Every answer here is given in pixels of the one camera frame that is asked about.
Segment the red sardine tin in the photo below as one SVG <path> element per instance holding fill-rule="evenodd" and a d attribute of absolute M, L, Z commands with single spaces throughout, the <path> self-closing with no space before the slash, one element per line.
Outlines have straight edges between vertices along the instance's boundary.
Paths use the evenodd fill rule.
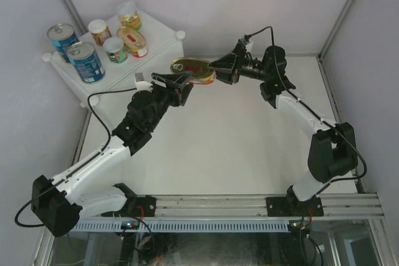
<path fill-rule="evenodd" d="M 122 26 L 117 30 L 117 37 L 123 40 L 126 50 L 134 57 L 141 58 L 147 55 L 146 39 L 136 29 L 130 26 Z"/>
<path fill-rule="evenodd" d="M 174 74 L 192 72 L 189 83 L 208 85 L 216 80 L 216 72 L 209 68 L 210 63 L 205 59 L 180 57 L 171 63 L 170 70 Z"/>

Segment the yellow can with plastic lid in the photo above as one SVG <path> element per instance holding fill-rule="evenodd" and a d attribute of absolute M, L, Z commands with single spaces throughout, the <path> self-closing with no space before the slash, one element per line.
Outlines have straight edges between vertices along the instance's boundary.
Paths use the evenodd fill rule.
<path fill-rule="evenodd" d="M 125 44 L 119 37 L 110 37 L 103 43 L 103 48 L 108 58 L 115 64 L 121 64 L 127 60 Z"/>

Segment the green can with plastic lid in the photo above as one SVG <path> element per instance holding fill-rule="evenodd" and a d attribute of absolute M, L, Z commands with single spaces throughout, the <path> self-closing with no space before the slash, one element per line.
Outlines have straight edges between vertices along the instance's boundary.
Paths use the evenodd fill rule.
<path fill-rule="evenodd" d="M 134 1 L 119 4 L 117 7 L 117 16 L 123 26 L 130 26 L 138 31 L 142 27 L 142 21 Z"/>

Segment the pink portrait labelled can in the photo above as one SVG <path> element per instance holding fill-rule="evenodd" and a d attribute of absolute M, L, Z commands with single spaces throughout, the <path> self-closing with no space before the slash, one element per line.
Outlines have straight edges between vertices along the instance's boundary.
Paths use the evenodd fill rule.
<path fill-rule="evenodd" d="M 87 27 L 97 45 L 103 45 L 112 36 L 107 23 L 102 19 L 92 20 Z"/>

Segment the dark blue tall can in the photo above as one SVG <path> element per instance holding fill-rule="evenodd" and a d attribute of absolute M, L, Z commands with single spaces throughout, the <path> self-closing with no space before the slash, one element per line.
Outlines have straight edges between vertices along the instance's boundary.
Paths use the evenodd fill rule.
<path fill-rule="evenodd" d="M 67 49 L 67 57 L 84 83 L 97 83 L 104 78 L 105 69 L 92 43 L 71 45 Z"/>

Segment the light blue labelled can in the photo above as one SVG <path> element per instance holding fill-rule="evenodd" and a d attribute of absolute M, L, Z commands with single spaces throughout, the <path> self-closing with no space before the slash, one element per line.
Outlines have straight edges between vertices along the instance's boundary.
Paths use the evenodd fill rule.
<path fill-rule="evenodd" d="M 52 41 L 56 51 L 66 63 L 70 63 L 67 56 L 67 49 L 79 42 L 75 34 L 74 28 L 70 24 L 61 23 L 49 28 L 47 31 L 48 38 Z"/>

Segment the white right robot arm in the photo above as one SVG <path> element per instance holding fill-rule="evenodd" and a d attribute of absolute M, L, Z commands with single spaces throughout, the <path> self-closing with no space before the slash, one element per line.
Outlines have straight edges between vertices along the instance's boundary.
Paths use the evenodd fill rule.
<path fill-rule="evenodd" d="M 307 104 L 286 76 L 286 53 L 271 45 L 262 60 L 251 57 L 242 43 L 232 52 L 210 63 L 216 78 L 234 84 L 244 76 L 260 81 L 262 98 L 276 110 L 289 115 L 310 140 L 308 170 L 283 197 L 266 199 L 272 217 L 324 214 L 318 195 L 331 183 L 346 181 L 347 173 L 358 165 L 353 127 L 326 119 Z"/>

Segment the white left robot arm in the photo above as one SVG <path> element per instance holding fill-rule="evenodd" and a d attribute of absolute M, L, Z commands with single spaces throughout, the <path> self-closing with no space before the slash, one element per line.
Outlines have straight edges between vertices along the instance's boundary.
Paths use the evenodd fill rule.
<path fill-rule="evenodd" d="M 126 115 L 104 145 L 50 179 L 35 179 L 31 210 L 54 237 L 66 235 L 81 219 L 104 212 L 123 216 L 135 212 L 137 195 L 124 183 L 115 183 L 104 192 L 88 194 L 86 190 L 101 175 L 143 148 L 169 107 L 186 103 L 193 88 L 192 74 L 153 73 L 150 88 L 133 94 Z"/>

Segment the white plastic cube cabinet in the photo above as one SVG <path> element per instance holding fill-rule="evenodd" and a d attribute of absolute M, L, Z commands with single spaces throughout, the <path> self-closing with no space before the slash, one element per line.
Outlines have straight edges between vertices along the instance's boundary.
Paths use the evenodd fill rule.
<path fill-rule="evenodd" d="M 53 68 L 59 73 L 64 82 L 80 100 L 82 107 L 87 107 L 87 97 L 95 92 L 108 90 L 123 90 L 135 87 L 134 75 L 142 72 L 147 82 L 151 82 L 151 74 L 169 74 L 171 63 L 184 56 L 183 39 L 184 31 L 174 31 L 147 13 L 138 9 L 142 21 L 139 30 L 147 42 L 148 53 L 142 58 L 136 58 L 128 53 L 128 58 L 121 64 L 110 61 L 106 51 L 94 42 L 91 33 L 79 37 L 82 42 L 91 42 L 105 69 L 105 77 L 98 83 L 83 83 L 72 64 L 67 64 L 61 56 L 54 52 L 51 59 L 47 53 L 42 58 L 47 58 Z M 94 111 L 112 131 L 126 114 L 127 103 L 132 92 L 97 95 L 90 99 Z"/>

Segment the left controller circuit board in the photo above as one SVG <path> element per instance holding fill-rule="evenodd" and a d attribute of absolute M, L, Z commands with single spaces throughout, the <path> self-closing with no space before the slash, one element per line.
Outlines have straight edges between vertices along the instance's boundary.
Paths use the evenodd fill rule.
<path fill-rule="evenodd" d="M 140 222 L 137 220 L 122 221 L 121 230 L 137 230 L 140 227 Z"/>

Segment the controller circuit board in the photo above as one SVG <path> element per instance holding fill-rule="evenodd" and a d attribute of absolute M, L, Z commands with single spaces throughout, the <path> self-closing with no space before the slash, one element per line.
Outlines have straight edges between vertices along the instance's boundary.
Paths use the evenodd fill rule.
<path fill-rule="evenodd" d="M 288 230 L 289 231 L 300 231 L 304 230 L 309 226 L 308 221 L 289 221 Z"/>
<path fill-rule="evenodd" d="M 140 227 L 140 222 L 137 220 L 122 221 L 121 230 L 137 230 Z"/>

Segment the right controller circuit board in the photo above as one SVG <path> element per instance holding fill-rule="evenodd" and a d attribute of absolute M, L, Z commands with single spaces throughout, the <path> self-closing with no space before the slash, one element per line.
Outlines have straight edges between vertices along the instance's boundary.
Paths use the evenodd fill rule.
<path fill-rule="evenodd" d="M 300 231 L 304 230 L 309 226 L 308 221 L 289 221 L 288 230 L 289 231 Z"/>

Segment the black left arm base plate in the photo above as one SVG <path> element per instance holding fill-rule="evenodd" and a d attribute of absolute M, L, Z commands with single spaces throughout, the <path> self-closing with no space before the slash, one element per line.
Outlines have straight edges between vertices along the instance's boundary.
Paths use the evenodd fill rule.
<path fill-rule="evenodd" d="M 102 217 L 154 217 L 156 211 L 156 198 L 153 196 L 139 196 L 128 199 L 119 211 L 101 213 Z"/>

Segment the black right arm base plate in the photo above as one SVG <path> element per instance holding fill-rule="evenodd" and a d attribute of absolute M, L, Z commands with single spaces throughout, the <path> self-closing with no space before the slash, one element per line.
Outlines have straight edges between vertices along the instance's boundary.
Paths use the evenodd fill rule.
<path fill-rule="evenodd" d="M 324 216 L 322 201 L 315 196 L 303 202 L 287 196 L 267 197 L 266 208 L 269 217 L 302 216 L 305 212 L 309 213 L 309 211 L 312 211 L 313 216 Z"/>

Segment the aluminium frame rail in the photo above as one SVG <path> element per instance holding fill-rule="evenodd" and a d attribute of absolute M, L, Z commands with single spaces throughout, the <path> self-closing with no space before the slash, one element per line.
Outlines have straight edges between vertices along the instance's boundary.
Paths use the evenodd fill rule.
<path fill-rule="evenodd" d="M 269 217 L 266 198 L 272 195 L 158 195 L 154 217 L 146 219 L 295 219 Z M 383 219 L 376 194 L 321 194 L 324 216 L 313 219 Z"/>

